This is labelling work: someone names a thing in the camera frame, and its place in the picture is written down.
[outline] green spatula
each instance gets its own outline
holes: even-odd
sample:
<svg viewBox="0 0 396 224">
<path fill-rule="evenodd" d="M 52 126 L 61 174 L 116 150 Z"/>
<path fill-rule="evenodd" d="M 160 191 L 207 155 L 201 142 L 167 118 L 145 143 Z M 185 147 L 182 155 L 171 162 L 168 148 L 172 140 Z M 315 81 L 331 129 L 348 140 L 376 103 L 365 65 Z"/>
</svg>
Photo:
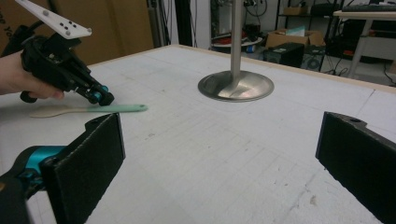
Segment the green spatula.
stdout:
<svg viewBox="0 0 396 224">
<path fill-rule="evenodd" d="M 62 115 L 65 113 L 82 113 L 82 112 L 139 112 L 145 111 L 146 105 L 106 105 L 95 107 L 72 107 L 68 105 L 43 105 L 29 114 L 31 118 L 49 118 Z"/>
</svg>

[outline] spatula handle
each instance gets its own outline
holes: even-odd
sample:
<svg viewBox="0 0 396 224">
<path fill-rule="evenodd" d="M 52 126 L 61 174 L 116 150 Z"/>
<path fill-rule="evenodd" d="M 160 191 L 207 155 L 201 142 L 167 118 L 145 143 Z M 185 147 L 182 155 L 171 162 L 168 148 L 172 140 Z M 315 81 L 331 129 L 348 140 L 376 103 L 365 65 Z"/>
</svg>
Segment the spatula handle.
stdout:
<svg viewBox="0 0 396 224">
<path fill-rule="evenodd" d="M 88 107 L 88 112 L 137 112 L 145 111 L 146 105 L 105 105 L 98 107 Z"/>
</svg>

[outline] metal base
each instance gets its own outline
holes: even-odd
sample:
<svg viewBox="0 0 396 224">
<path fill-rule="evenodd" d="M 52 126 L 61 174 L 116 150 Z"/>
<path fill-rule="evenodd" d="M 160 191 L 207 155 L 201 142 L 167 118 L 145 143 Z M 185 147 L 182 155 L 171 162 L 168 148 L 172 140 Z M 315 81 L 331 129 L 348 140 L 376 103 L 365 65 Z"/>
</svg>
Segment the metal base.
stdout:
<svg viewBox="0 0 396 224">
<path fill-rule="evenodd" d="M 245 102 L 261 99 L 274 90 L 274 83 L 268 77 L 240 71 L 233 80 L 231 71 L 224 71 L 204 77 L 198 83 L 199 91 L 212 99 Z"/>
</svg>

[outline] white table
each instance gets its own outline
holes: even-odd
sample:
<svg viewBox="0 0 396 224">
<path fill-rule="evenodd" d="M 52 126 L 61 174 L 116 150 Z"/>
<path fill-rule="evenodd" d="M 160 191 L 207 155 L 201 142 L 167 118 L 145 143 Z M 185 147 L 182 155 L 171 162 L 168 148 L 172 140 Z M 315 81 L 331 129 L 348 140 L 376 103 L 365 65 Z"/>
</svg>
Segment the white table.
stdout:
<svg viewBox="0 0 396 224">
<path fill-rule="evenodd" d="M 373 21 L 396 21 L 396 12 L 343 12 L 340 10 L 334 12 L 333 15 L 344 19 L 366 21 L 353 55 L 352 64 L 349 66 L 348 77 L 355 75 L 362 55 L 389 60 L 396 59 L 396 39 L 369 36 Z"/>
<path fill-rule="evenodd" d="M 362 119 L 396 142 L 396 90 L 243 59 L 274 92 L 246 103 L 203 96 L 199 80 L 230 56 L 171 46 L 91 66 L 121 114 L 126 159 L 88 223 L 379 223 L 315 158 L 324 111 Z M 89 105 L 77 94 L 28 105 L 0 97 L 0 174 L 30 146 L 68 145 L 101 116 L 31 119 L 39 105 Z M 28 201 L 35 223 L 54 223 L 46 192 Z"/>
</svg>

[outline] screw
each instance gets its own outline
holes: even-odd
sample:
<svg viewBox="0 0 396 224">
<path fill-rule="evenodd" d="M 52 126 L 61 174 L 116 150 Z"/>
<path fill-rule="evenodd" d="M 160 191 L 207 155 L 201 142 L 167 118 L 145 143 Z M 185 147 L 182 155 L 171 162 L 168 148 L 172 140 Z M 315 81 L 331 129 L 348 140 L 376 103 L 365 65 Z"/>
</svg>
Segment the screw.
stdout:
<svg viewBox="0 0 396 224">
<path fill-rule="evenodd" d="M 42 162 L 44 162 L 44 163 L 47 164 L 47 165 L 52 165 L 52 164 L 54 164 L 54 163 L 56 163 L 56 162 L 58 162 L 58 161 L 59 161 L 58 158 L 47 158 L 47 159 L 43 160 Z"/>
<path fill-rule="evenodd" d="M 2 191 L 6 187 L 6 184 L 3 182 L 0 182 L 0 191 Z"/>
</svg>

